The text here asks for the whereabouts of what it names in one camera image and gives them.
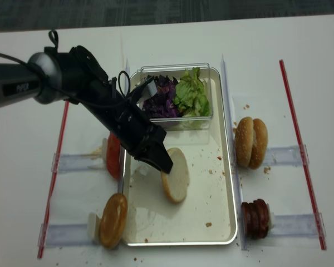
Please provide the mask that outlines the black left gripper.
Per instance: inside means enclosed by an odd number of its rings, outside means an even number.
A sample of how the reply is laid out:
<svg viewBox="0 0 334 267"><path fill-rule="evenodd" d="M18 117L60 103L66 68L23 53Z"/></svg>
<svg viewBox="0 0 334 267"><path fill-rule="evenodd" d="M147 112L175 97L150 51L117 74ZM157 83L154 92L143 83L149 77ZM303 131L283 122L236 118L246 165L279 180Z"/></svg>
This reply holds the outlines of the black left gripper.
<svg viewBox="0 0 334 267"><path fill-rule="evenodd" d="M146 80L127 96L122 96L114 88L114 83L104 85L92 80L83 88L83 105L108 128L135 160L169 174L173 162L164 144L166 131L150 121L137 106L137 101L146 91L156 86L153 80ZM126 143L123 136L123 121L127 117Z"/></svg>

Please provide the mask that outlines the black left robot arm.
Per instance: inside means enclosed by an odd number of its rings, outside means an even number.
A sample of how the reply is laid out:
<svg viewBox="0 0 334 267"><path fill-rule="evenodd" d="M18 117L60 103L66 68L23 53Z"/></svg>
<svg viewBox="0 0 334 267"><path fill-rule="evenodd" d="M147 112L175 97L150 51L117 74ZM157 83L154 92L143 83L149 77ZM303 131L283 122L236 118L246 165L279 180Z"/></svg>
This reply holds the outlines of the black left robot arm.
<svg viewBox="0 0 334 267"><path fill-rule="evenodd" d="M136 160L169 173L173 162L163 144L166 131L137 106L143 93L156 93L152 77L123 94L119 78L109 78L84 47L67 53L53 47L28 62L7 56L0 63L0 108L32 98L47 105L59 100L84 105Z"/></svg>

